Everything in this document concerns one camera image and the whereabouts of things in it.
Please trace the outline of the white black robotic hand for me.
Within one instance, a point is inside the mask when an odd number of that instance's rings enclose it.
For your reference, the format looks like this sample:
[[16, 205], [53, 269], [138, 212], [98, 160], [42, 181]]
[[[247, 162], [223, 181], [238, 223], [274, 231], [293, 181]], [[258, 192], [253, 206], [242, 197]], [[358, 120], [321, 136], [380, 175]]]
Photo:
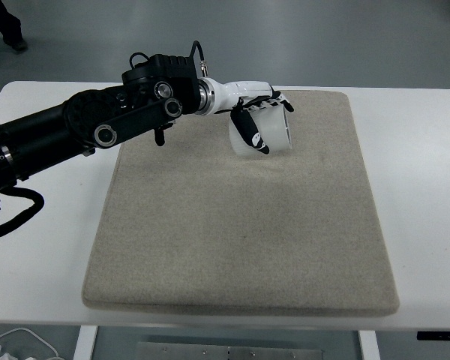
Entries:
[[[280, 91], [273, 91], [267, 82], [240, 81], [219, 83], [214, 79], [199, 79], [200, 103], [199, 115], [211, 115], [231, 110], [240, 100], [243, 104], [271, 98], [282, 104], [288, 112], [293, 112], [293, 105]], [[242, 108], [233, 109], [230, 113], [235, 129], [244, 143], [258, 152], [267, 155], [269, 147], [260, 135], [251, 114]]]

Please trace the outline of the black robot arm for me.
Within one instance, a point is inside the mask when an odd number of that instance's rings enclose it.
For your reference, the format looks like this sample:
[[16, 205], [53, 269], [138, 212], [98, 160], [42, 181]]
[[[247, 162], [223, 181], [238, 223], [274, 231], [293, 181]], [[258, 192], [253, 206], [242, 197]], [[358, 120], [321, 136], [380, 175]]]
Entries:
[[183, 115], [229, 113], [244, 142], [268, 153], [251, 115], [280, 105], [293, 110], [266, 82], [211, 79], [202, 47], [194, 41], [187, 57], [146, 57], [124, 72], [121, 85], [82, 91], [58, 106], [0, 124], [0, 191], [77, 155], [149, 131], [162, 146], [165, 130]]

